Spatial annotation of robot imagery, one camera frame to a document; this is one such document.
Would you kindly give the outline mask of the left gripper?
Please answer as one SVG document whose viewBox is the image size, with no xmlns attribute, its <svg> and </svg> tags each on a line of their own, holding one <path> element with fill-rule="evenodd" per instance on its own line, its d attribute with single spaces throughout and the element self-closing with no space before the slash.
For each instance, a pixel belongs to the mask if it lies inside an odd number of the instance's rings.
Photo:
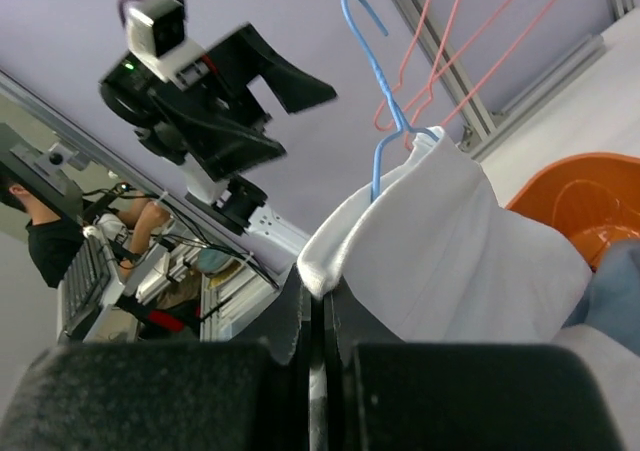
<svg viewBox="0 0 640 451">
<path fill-rule="evenodd" d="M 210 72 L 181 90 L 129 53 L 100 82 L 104 103 L 134 126 L 152 153 L 182 165 L 191 155 L 213 181 L 279 159 L 284 147 L 264 134 L 271 116 L 248 84 L 261 77 L 288 114 L 336 98 L 328 83 L 279 55 L 245 23 L 205 55 Z"/>
</svg>

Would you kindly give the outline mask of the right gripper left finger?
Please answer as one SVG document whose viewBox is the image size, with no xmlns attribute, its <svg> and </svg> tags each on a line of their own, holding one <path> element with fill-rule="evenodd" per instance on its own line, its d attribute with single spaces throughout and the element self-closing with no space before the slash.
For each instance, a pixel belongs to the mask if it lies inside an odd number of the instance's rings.
<svg viewBox="0 0 640 451">
<path fill-rule="evenodd" d="M 69 344 L 26 370 L 5 450 L 305 450 L 309 299 L 281 294 L 228 341 Z"/>
</svg>

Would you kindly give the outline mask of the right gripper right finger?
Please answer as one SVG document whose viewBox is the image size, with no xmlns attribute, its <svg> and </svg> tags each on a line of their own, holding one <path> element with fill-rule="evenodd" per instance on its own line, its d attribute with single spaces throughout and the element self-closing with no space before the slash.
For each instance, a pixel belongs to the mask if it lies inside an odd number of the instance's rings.
<svg viewBox="0 0 640 451">
<path fill-rule="evenodd" d="M 625 450 L 594 370 L 553 344 L 406 343 L 323 301 L 332 450 Z"/>
</svg>

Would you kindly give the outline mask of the white garment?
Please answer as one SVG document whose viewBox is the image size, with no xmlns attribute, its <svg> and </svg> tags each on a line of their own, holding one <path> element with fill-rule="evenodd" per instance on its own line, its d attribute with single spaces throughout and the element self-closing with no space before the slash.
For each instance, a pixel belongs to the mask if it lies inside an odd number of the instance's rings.
<svg viewBox="0 0 640 451">
<path fill-rule="evenodd" d="M 555 229 L 501 207 L 481 166 L 439 127 L 344 201 L 301 251 L 316 297 L 345 280 L 406 341 L 548 342 L 591 271 Z"/>
</svg>

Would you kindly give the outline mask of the pink hanger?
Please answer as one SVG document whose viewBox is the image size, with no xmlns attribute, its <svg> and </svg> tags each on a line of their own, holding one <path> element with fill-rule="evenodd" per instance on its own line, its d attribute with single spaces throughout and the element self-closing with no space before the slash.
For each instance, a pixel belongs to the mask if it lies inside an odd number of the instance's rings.
<svg viewBox="0 0 640 451">
<path fill-rule="evenodd" d="M 492 119 L 491 133 L 505 105 L 551 70 L 582 32 L 571 25 L 573 0 L 462 0 L 449 43 L 462 53 L 459 63 L 471 80 L 471 95 Z M 435 14 L 444 20 L 448 0 L 437 0 Z M 454 110 L 443 112 L 437 124 Z"/>
<path fill-rule="evenodd" d="M 471 95 L 471 80 L 464 66 L 459 63 L 462 53 L 449 43 L 462 0 L 448 0 L 445 8 L 447 18 L 444 20 L 435 14 L 437 0 L 392 2 L 413 33 L 411 44 L 401 60 L 398 81 L 404 81 L 409 58 L 415 51 L 422 51 L 432 64 L 425 87 L 409 105 L 413 116 L 417 118 L 426 112 L 427 107 L 434 103 L 435 87 L 441 85 L 454 104 L 454 110 L 442 120 L 442 124 L 446 126 L 454 118 L 460 117 L 465 129 L 476 133 L 481 140 L 485 139 L 491 133 L 493 121 L 481 100 Z"/>
</svg>

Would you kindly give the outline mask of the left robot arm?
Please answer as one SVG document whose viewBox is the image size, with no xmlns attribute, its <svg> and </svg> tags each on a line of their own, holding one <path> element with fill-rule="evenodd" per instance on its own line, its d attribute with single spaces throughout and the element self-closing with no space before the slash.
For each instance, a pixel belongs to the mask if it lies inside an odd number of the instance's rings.
<svg viewBox="0 0 640 451">
<path fill-rule="evenodd" d="M 208 50 L 188 39 L 161 59 L 168 76 L 126 52 L 102 78 L 103 102 L 133 125 L 140 144 L 176 165 L 187 200 L 233 234 L 256 234 L 297 255 L 304 234 L 275 217 L 244 173 L 285 156 L 249 85 L 262 78 L 284 111 L 330 102 L 335 89 L 278 54 L 246 23 Z"/>
</svg>

